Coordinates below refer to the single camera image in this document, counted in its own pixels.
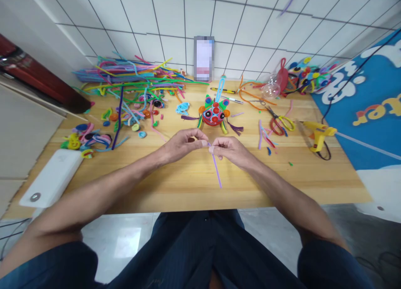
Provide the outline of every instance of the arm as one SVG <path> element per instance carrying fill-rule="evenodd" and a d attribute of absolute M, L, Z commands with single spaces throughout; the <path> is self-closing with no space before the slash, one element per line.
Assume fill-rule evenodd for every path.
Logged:
<path fill-rule="evenodd" d="M 63 196 L 28 226 L 0 266 L 0 278 L 49 249 L 82 240 L 81 229 L 104 214 L 146 176 L 207 146 L 207 141 L 208 137 L 197 128 L 180 130 L 148 156 Z"/>
<path fill-rule="evenodd" d="M 318 238 L 348 250 L 318 203 L 259 161 L 236 138 L 217 138 L 209 152 L 217 155 L 219 159 L 226 157 L 248 172 L 280 213 L 298 230 L 303 245 Z"/>

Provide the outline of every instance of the person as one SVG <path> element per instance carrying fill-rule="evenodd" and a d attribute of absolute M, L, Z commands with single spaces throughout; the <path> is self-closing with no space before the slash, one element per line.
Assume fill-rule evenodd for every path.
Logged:
<path fill-rule="evenodd" d="M 373 288 L 326 213 L 236 138 L 209 152 L 248 172 L 302 241 L 298 278 L 245 229 L 237 210 L 161 213 L 150 240 L 109 284 L 81 229 L 156 169 L 208 146 L 199 129 L 66 194 L 26 229 L 0 266 L 0 288 Z"/>

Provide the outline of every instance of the finger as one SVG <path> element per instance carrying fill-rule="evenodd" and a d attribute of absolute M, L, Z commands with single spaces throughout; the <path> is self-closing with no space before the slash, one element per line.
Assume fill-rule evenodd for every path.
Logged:
<path fill-rule="evenodd" d="M 230 137 L 218 137 L 212 143 L 212 146 L 224 146 L 224 148 L 228 148 L 231 145 Z"/>
<path fill-rule="evenodd" d="M 187 138 L 195 137 L 198 140 L 209 141 L 208 136 L 204 134 L 199 128 L 184 129 L 183 133 Z"/>
<path fill-rule="evenodd" d="M 223 157 L 227 157 L 227 155 L 229 155 L 230 150 L 218 146 L 210 146 L 209 153 L 216 155 L 220 160 L 222 160 Z"/>
<path fill-rule="evenodd" d="M 208 141 L 206 140 L 197 140 L 194 142 L 186 143 L 187 149 L 189 152 L 194 151 L 196 149 L 200 149 L 206 147 L 208 145 Z"/>

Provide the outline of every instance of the pen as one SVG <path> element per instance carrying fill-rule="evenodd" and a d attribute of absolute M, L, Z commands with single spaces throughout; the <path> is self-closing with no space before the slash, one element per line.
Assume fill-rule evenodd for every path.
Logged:
<path fill-rule="evenodd" d="M 217 88 L 210 88 L 212 91 L 217 91 Z M 227 90 L 227 89 L 223 89 L 223 92 L 225 93 L 230 93 L 230 94 L 235 94 L 236 91 L 232 91 L 232 90 Z"/>
<path fill-rule="evenodd" d="M 223 98 L 223 99 L 228 99 L 228 100 L 230 100 L 232 102 L 236 102 L 236 103 L 239 103 L 239 104 L 244 104 L 242 101 L 236 100 L 234 98 L 229 98 L 229 97 L 225 97 L 225 96 L 220 96 L 220 97 Z"/>

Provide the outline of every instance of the smartphone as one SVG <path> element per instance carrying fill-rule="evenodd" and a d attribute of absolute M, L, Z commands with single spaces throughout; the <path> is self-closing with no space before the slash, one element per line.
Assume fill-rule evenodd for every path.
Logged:
<path fill-rule="evenodd" d="M 195 81 L 213 80 L 214 36 L 194 36 L 193 44 Z"/>

